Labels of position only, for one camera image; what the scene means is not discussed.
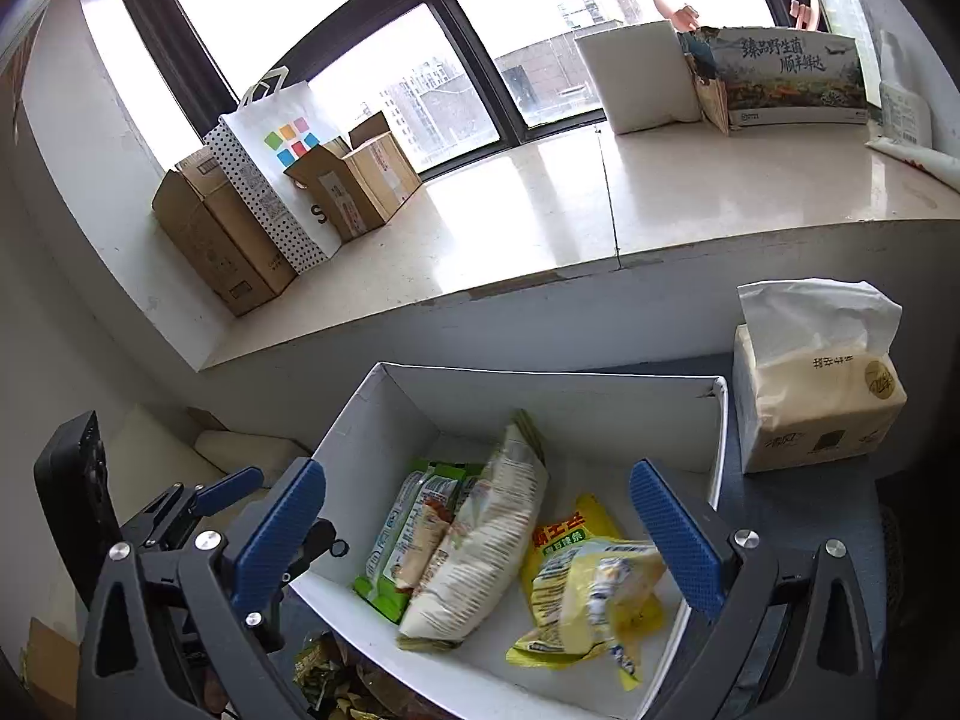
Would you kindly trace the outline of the white cardboard storage box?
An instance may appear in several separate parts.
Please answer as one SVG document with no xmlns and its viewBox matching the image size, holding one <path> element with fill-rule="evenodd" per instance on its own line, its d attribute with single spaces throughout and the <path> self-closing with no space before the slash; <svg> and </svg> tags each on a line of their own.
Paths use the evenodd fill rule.
<svg viewBox="0 0 960 720">
<path fill-rule="evenodd" d="M 651 460 L 716 502 L 726 455 L 719 377 L 505 372 L 381 362 L 316 450 L 325 518 L 347 544 L 295 582 L 322 621 L 462 718 L 643 718 L 690 610 L 654 522 L 630 499 Z M 565 582 L 573 667 L 518 667 L 534 628 L 524 556 Z"/>
</svg>

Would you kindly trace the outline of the white striped snack bag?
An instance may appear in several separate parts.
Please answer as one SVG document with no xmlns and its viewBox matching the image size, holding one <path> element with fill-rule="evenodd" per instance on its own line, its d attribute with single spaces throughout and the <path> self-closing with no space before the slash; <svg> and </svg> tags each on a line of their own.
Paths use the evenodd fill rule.
<svg viewBox="0 0 960 720">
<path fill-rule="evenodd" d="M 398 623 L 401 649 L 455 649 L 493 613 L 517 577 L 547 486 L 539 429 L 514 411 L 413 590 Z"/>
</svg>

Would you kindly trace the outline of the open brown cardboard box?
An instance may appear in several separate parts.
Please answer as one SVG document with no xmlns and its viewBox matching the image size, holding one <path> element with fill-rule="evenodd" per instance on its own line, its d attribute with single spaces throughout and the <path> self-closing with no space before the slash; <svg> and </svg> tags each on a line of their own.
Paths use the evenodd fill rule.
<svg viewBox="0 0 960 720">
<path fill-rule="evenodd" d="M 353 128 L 348 140 L 311 146 L 285 174 L 308 190 L 343 242 L 386 226 L 421 187 L 384 112 Z"/>
</svg>

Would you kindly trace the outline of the white tube on sill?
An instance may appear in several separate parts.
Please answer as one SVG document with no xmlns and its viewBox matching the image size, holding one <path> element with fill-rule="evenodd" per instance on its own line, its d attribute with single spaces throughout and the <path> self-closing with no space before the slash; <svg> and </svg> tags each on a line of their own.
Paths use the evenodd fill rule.
<svg viewBox="0 0 960 720">
<path fill-rule="evenodd" d="M 960 160 L 950 154 L 932 148 L 900 142 L 895 138 L 875 137 L 866 143 L 867 148 L 895 158 L 918 171 L 929 174 L 942 184 L 960 190 Z"/>
</svg>

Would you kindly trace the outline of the dark green pea snack bag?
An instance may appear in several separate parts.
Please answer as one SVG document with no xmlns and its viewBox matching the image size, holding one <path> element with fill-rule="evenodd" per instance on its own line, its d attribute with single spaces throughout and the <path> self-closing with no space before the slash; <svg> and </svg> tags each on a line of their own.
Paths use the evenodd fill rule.
<svg viewBox="0 0 960 720">
<path fill-rule="evenodd" d="M 394 712 L 377 699 L 331 632 L 304 640 L 295 656 L 293 683 L 308 702 L 311 718 L 410 718 L 409 712 Z"/>
</svg>

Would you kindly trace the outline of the illustrated landscape gift box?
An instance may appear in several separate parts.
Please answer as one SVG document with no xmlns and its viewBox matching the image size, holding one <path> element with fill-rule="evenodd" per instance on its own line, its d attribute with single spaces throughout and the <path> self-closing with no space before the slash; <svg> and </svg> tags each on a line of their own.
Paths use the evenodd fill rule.
<svg viewBox="0 0 960 720">
<path fill-rule="evenodd" d="M 701 112 L 721 132 L 869 119 L 851 37 L 793 28 L 700 28 L 682 32 L 679 43 Z"/>
</svg>

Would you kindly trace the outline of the beige tissue pack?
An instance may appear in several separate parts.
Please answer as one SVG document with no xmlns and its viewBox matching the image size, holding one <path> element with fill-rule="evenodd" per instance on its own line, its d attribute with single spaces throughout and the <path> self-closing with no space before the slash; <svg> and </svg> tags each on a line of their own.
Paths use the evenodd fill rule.
<svg viewBox="0 0 960 720">
<path fill-rule="evenodd" d="M 901 305 L 867 281 L 737 288 L 734 395 L 746 475 L 873 452 L 907 405 L 890 359 Z"/>
</svg>

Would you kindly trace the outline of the cream sofa cushion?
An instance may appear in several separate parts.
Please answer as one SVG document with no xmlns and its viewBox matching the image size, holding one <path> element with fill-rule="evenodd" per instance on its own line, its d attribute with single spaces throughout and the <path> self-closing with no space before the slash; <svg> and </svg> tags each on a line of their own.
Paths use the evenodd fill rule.
<svg viewBox="0 0 960 720">
<path fill-rule="evenodd" d="M 187 489 L 208 486 L 228 473 L 257 466 L 263 473 L 262 488 L 213 517 L 215 525 L 226 525 L 247 502 L 265 496 L 291 461 L 308 455 L 286 437 L 233 431 L 202 431 L 187 442 L 140 405 L 128 408 L 121 418 L 99 419 L 99 427 L 106 447 L 107 486 L 121 523 L 174 483 Z"/>
</svg>

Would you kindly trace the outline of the yellow snack packet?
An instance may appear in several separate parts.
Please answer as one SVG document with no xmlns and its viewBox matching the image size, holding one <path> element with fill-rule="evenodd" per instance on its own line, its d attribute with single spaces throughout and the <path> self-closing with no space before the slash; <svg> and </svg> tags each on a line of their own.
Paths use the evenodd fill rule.
<svg viewBox="0 0 960 720">
<path fill-rule="evenodd" d="M 664 625 L 656 585 L 665 562 L 651 539 L 626 539 L 592 494 L 535 528 L 521 567 L 534 629 L 506 652 L 513 667 L 562 670 L 605 656 L 622 688 L 643 681 L 641 644 Z"/>
</svg>

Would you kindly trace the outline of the white polka dot paper bag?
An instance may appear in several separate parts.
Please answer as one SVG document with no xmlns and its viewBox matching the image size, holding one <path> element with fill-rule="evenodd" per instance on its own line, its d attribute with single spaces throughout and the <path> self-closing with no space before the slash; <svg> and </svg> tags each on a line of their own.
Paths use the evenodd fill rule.
<svg viewBox="0 0 960 720">
<path fill-rule="evenodd" d="M 286 169 L 335 138 L 317 114 L 308 83 L 288 68 L 268 70 L 203 137 L 221 171 L 283 258 L 301 275 L 327 262 L 342 238 L 325 211 Z"/>
</svg>

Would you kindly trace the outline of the green snack packet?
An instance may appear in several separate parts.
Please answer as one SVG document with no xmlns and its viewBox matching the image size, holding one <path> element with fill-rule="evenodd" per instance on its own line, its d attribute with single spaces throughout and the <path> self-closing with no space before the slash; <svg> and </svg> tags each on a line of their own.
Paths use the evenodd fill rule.
<svg viewBox="0 0 960 720">
<path fill-rule="evenodd" d="M 419 458 L 398 489 L 353 589 L 398 622 L 425 577 L 441 539 L 483 472 L 482 463 L 448 465 Z"/>
</svg>

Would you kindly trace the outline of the tall brown cardboard box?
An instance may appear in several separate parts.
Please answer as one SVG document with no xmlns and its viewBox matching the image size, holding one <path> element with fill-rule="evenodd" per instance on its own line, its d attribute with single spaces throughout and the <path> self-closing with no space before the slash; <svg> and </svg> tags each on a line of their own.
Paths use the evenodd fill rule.
<svg viewBox="0 0 960 720">
<path fill-rule="evenodd" d="M 166 172 L 151 210 L 233 316 L 267 304 L 296 278 L 208 146 Z"/>
</svg>

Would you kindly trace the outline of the white plastic bottle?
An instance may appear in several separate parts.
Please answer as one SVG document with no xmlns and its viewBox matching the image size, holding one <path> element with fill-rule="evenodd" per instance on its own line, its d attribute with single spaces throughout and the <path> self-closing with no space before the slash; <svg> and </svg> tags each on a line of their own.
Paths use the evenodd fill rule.
<svg viewBox="0 0 960 720">
<path fill-rule="evenodd" d="M 890 140 L 931 148 L 928 101 L 916 91 L 916 73 L 908 52 L 893 32 L 880 31 L 880 107 L 882 132 Z"/>
</svg>

